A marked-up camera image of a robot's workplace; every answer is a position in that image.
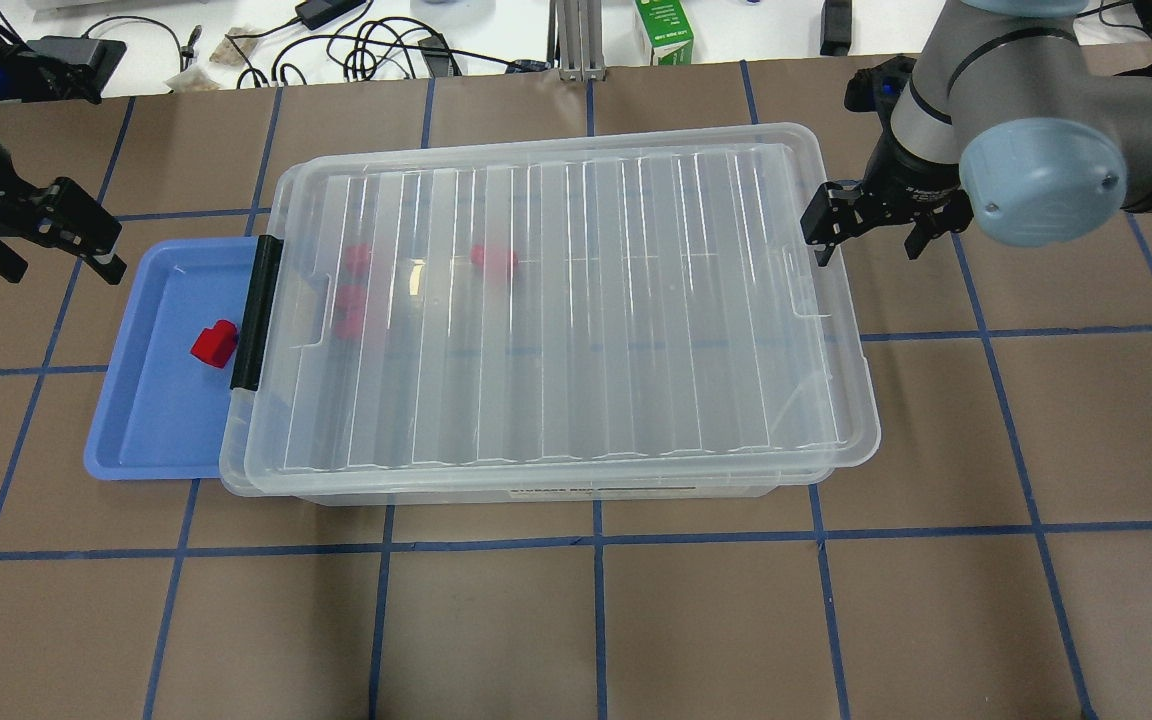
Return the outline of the aluminium frame post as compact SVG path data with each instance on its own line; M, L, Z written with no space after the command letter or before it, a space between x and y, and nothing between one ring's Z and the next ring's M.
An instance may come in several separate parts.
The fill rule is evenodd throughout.
M550 1L550 68L568 82L602 81L602 1Z

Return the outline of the black device on desk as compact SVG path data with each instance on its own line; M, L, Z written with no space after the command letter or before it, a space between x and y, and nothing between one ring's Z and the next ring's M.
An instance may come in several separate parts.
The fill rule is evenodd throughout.
M824 0L820 6L819 55L849 55L852 32L852 1Z

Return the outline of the red block in box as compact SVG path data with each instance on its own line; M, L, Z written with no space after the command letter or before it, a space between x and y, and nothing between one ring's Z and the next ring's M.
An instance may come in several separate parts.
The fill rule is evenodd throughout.
M367 305L369 288L365 285L339 285L333 300L333 336L342 343L361 344Z
M470 262L488 281L509 283L515 278L518 258L507 247L488 247L475 243L470 249Z
M353 278L365 278L372 263L372 247L370 243L353 243L343 247L340 255L340 270Z

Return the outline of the blue plastic tray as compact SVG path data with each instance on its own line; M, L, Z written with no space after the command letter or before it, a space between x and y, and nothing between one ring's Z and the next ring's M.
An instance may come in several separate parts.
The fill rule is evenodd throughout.
M217 323L242 323L256 243L168 240L142 256L84 446L92 477L219 477L233 364L191 350Z

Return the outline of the black power adapter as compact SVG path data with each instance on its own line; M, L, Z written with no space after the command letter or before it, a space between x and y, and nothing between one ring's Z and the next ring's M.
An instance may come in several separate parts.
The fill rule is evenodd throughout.
M319 29L365 6L362 0L306 0L294 6L294 15L306 29Z

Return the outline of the red block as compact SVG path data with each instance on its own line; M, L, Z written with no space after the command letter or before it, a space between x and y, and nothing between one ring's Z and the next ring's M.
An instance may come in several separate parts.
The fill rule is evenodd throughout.
M361 344L367 305L369 288L365 285L339 285L333 300L333 336L342 343Z
M509 283L515 278L518 258L507 247L488 247L475 243L470 249L470 262L488 281Z
M340 270L353 278L365 278L372 263L372 247L370 243L353 243L343 247L340 255Z
M202 328L189 348L189 355L211 367L227 367L238 348L238 325L228 319L218 319L210 327Z

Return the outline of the green white carton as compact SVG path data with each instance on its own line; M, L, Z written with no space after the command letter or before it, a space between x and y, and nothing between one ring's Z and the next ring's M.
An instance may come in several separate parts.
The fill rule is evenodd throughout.
M692 63L696 35L685 6L675 0L634 1L637 38L650 67L685 67Z

